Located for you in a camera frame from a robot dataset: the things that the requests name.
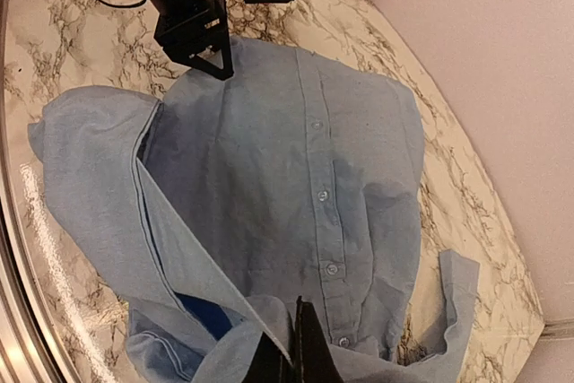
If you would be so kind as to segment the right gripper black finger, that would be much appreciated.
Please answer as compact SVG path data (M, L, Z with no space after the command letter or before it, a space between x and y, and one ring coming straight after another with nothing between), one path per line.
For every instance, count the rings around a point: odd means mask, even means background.
M291 331L291 362L267 335L262 335L263 382L343 382L329 351L317 313L311 302L296 302Z

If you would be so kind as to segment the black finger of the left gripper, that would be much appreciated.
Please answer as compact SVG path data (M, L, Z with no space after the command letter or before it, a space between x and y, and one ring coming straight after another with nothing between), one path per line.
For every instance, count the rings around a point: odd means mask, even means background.
M234 74L230 36L227 33L196 39L191 45L189 66L216 79L229 79Z

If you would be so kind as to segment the light blue button shirt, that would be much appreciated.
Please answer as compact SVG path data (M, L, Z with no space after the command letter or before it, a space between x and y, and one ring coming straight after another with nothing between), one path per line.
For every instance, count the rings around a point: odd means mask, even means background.
M263 382L262 335L291 362L299 297L343 382L453 382L479 266L439 254L442 335L397 362L421 255L424 139L412 92L301 48L231 43L234 75L162 99L90 86L29 126L46 204L128 304L150 382Z

